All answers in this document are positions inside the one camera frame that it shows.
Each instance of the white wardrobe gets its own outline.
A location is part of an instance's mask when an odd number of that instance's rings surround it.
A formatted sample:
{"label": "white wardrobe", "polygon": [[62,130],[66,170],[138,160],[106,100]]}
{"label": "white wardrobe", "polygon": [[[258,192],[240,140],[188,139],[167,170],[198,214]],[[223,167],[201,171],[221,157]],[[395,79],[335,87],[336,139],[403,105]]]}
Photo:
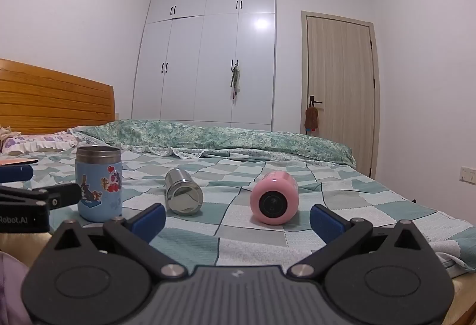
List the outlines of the white wardrobe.
{"label": "white wardrobe", "polygon": [[152,0],[132,118],[271,130],[274,58],[275,0]]}

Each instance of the floral pillow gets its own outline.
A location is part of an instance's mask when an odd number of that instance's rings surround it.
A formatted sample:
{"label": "floral pillow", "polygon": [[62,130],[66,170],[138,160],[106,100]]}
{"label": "floral pillow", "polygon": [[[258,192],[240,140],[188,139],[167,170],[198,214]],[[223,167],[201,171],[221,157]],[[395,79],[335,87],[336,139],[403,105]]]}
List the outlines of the floral pillow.
{"label": "floral pillow", "polygon": [[8,137],[0,155],[19,155],[30,152],[62,151],[75,147],[78,139],[72,135],[20,135]]}

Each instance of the white wall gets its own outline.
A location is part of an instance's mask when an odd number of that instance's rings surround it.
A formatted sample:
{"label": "white wall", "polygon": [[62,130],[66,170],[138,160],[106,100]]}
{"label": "white wall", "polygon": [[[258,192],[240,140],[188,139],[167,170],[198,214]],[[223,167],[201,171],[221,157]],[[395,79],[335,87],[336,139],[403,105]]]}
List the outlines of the white wall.
{"label": "white wall", "polygon": [[380,62],[377,180],[476,224],[476,0],[373,0]]}
{"label": "white wall", "polygon": [[301,123],[301,11],[373,21],[370,0],[276,0],[276,74],[273,130],[299,132]]}
{"label": "white wall", "polygon": [[0,58],[110,84],[130,117],[149,1],[0,0]]}

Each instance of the pink bottle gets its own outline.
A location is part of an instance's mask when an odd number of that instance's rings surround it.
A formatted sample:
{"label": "pink bottle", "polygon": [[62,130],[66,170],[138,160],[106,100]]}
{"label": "pink bottle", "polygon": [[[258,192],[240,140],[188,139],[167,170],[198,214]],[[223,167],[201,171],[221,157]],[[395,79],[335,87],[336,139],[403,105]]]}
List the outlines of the pink bottle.
{"label": "pink bottle", "polygon": [[291,220],[296,214],[299,194],[296,180],[287,172],[273,171],[258,181],[249,199],[256,219],[278,225]]}

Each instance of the wall socket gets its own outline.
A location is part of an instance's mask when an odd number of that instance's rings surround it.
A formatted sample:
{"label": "wall socket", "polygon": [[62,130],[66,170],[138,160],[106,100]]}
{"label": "wall socket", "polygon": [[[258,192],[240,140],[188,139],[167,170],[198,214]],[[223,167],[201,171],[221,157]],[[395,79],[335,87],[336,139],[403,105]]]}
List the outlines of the wall socket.
{"label": "wall socket", "polygon": [[476,169],[469,167],[461,167],[459,180],[467,183],[476,184]]}

